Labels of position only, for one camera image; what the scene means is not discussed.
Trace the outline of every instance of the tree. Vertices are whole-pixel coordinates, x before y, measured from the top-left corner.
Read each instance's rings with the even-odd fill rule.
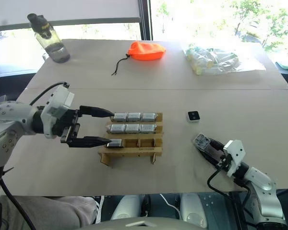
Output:
[[[251,16],[258,16],[263,12],[259,0],[235,0],[232,2],[231,7],[236,10],[235,15],[239,18],[239,23],[237,25],[235,35],[237,35],[239,26],[246,18]]]
[[[163,2],[160,7],[157,9],[157,17],[162,16],[162,33],[164,33],[164,19],[165,17],[168,17],[169,12],[168,12],[168,6],[165,2]]]
[[[263,47],[266,49],[271,49],[277,47],[279,44],[282,44],[280,41],[271,42],[271,45],[267,45],[267,40],[270,37],[275,37],[282,39],[288,34],[288,13],[284,8],[279,9],[278,13],[269,14],[266,16],[268,20],[268,33],[263,41]]]

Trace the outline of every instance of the black drawstring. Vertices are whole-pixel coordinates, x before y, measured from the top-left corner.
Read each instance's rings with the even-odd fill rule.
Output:
[[[116,75],[117,69],[118,69],[118,67],[119,67],[119,62],[122,61],[122,60],[127,60],[129,57],[130,57],[130,55],[129,55],[129,54],[126,54],[126,57],[125,57],[125,58],[122,58],[121,60],[119,60],[119,61],[116,63],[116,69],[115,69],[114,73],[111,74],[111,76],[112,76],[112,75]]]

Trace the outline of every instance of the clear plastic bag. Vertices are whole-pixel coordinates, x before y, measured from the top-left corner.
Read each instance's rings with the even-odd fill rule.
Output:
[[[239,50],[228,51],[220,48],[203,48],[188,45],[184,54],[197,75],[218,75],[229,72],[265,70],[254,57]]]

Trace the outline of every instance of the water bottle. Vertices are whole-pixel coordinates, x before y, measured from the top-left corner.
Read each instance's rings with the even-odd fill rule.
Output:
[[[27,16],[31,23],[31,27],[35,32],[35,37],[45,51],[49,54],[49,57],[57,63],[63,63],[68,61],[70,54],[66,47],[60,40],[56,31],[52,25],[44,18],[43,15],[37,16],[35,13],[31,13]]]

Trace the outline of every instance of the small black device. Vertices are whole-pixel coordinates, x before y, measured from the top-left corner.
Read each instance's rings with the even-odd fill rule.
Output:
[[[197,111],[190,111],[187,113],[187,121],[189,123],[198,122],[200,120],[200,115]]]

